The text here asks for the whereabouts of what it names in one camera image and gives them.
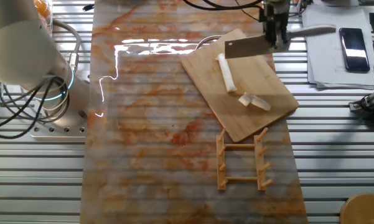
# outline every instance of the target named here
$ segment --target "round wooden object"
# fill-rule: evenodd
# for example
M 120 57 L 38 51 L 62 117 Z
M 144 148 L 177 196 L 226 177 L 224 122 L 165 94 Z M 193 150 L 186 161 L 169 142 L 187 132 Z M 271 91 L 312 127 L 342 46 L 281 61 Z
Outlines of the round wooden object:
M 349 198 L 340 211 L 340 224 L 374 223 L 374 194 L 359 194 Z

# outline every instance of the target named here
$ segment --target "bamboo cutting board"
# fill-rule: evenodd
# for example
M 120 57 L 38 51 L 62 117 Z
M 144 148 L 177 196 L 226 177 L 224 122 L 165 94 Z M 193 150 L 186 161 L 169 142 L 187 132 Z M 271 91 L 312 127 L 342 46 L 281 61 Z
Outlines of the bamboo cutting board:
M 182 56 L 181 63 L 199 92 L 234 142 L 239 142 L 297 109 L 299 103 L 277 77 L 263 56 L 228 59 L 237 91 L 227 93 L 217 55 L 226 40 L 244 38 L 240 29 L 216 42 Z M 269 111 L 238 99 L 244 92 L 257 95 L 271 105 Z

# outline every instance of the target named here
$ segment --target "metal slats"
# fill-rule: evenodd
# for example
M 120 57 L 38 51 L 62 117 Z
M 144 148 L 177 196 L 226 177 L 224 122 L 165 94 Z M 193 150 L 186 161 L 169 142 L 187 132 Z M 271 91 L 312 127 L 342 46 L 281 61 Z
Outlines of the metal slats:
M 93 11 L 82 7 L 93 1 L 54 1 L 54 17 L 81 33 L 78 75 L 90 74 Z M 301 22 L 289 19 L 289 28 Z M 54 29 L 54 41 L 68 57 L 75 38 Z M 310 223 L 338 223 L 343 202 L 359 193 L 374 193 L 374 125 L 354 117 L 347 103 L 370 90 L 319 90 L 307 82 L 304 39 L 294 39 L 288 52 L 274 54 L 277 74 L 301 107 L 288 118 L 302 191 Z M 193 85 L 186 78 L 186 85 Z M 10 113 L 0 110 L 0 118 Z M 2 127 L 11 134 L 27 121 Z M 78 223 L 83 141 L 54 143 L 27 135 L 17 140 L 0 139 L 0 224 Z

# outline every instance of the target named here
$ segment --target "marble-patterned mat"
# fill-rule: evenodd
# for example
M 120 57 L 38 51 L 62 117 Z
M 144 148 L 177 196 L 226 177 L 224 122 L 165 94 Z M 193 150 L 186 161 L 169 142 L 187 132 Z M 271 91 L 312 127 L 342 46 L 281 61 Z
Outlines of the marble-patterned mat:
M 81 223 L 307 223 L 285 121 L 264 139 L 268 191 L 217 190 L 222 127 L 180 63 L 204 37 L 255 35 L 261 24 L 181 0 L 96 1 L 94 13 Z M 226 152 L 226 162 L 230 175 L 255 176 L 253 152 Z

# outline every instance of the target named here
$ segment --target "smartphone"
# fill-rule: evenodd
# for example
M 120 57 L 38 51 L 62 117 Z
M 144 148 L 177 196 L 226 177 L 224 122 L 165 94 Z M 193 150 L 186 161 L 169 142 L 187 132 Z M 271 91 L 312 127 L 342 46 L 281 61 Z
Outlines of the smartphone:
M 369 71 L 369 61 L 362 30 L 355 28 L 340 28 L 340 39 L 347 71 Z

